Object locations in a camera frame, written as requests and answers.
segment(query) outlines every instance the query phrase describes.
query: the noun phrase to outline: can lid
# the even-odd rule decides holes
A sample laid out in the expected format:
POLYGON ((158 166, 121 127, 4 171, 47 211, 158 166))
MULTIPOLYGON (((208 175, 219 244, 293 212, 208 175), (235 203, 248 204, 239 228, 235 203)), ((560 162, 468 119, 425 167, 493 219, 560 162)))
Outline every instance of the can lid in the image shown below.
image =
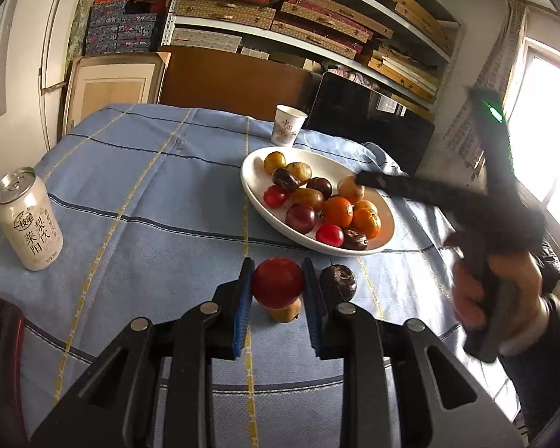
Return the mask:
POLYGON ((35 182, 36 173, 31 167, 18 168, 0 180, 0 204, 11 203, 27 192, 35 182))

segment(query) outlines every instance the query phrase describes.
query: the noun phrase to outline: white paper cup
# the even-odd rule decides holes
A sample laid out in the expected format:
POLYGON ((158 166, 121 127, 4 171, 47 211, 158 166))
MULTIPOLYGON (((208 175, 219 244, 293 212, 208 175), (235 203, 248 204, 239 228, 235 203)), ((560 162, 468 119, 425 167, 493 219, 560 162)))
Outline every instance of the white paper cup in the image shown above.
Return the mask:
POLYGON ((292 146, 307 115, 294 107, 276 106, 276 118, 272 130, 272 143, 276 146, 292 146))

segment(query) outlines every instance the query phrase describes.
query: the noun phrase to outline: oval plate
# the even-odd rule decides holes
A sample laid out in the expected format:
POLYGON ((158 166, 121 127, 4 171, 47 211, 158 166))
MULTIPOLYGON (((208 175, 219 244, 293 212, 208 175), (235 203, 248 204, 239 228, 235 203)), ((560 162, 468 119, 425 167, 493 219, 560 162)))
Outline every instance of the oval plate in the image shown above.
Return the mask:
POLYGON ((284 223, 284 219, 286 217, 286 211, 290 206, 290 200, 278 209, 269 209, 263 202, 263 192, 273 184, 271 177, 263 169, 263 161, 265 157, 272 152, 282 152, 286 157, 287 163, 303 162, 308 164, 311 167, 314 177, 324 177, 330 181, 334 187, 334 193, 337 192, 336 185, 338 182, 348 175, 354 175, 354 173, 338 162, 322 155, 317 155, 317 153, 308 152, 307 150, 272 146, 260 148, 252 152, 244 159, 240 167, 240 181, 242 182, 247 197, 249 197, 249 200, 255 207, 255 210, 257 210, 273 228, 306 248, 333 256, 363 256, 375 254, 386 248, 388 242, 392 239, 392 236, 394 236, 394 216, 384 198, 375 189, 370 189, 368 187, 365 188, 365 199, 376 205, 378 216, 382 221, 382 228, 380 229, 380 233, 369 241, 365 251, 350 251, 348 249, 328 246, 327 244, 315 240, 315 233, 321 225, 321 220, 319 218, 314 230, 307 235, 301 234, 288 227, 284 223))

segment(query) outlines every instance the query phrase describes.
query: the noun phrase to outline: dark jacket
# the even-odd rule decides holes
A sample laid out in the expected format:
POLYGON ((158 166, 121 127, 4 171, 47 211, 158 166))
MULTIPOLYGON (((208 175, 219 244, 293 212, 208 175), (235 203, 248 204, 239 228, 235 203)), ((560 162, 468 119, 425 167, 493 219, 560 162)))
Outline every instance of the dark jacket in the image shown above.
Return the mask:
POLYGON ((542 337, 514 357, 500 356, 518 397, 529 440, 550 421, 560 406, 560 301, 545 297, 550 321, 542 337))

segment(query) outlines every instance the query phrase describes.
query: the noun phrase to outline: plaid tablecloth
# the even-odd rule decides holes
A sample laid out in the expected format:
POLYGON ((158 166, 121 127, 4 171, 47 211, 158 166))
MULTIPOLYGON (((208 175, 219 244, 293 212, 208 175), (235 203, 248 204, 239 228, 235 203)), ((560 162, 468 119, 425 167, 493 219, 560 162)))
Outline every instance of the plaid tablecloth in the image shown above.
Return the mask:
MULTIPOLYGON (((396 223, 388 249, 363 258, 304 249, 267 224, 240 185, 243 158, 270 145, 271 129, 224 112, 120 104, 85 119, 37 165, 64 235, 60 257, 28 271, 0 231, 0 297, 27 318, 21 379, 28 434, 130 320, 182 316, 236 278, 246 255, 255 264, 309 256, 319 270, 347 264, 358 277, 354 303, 395 323, 423 320, 515 416, 517 398, 501 366, 462 350, 450 302, 457 256, 441 246, 451 231, 442 213, 388 198, 396 223)), ((354 171, 398 172, 373 144, 302 131, 295 146, 354 171)), ((304 315, 275 324, 254 303, 240 360, 214 364, 218 446, 338 446, 341 373, 341 361, 315 358, 304 315)), ((164 378, 162 398, 166 388, 164 378)))

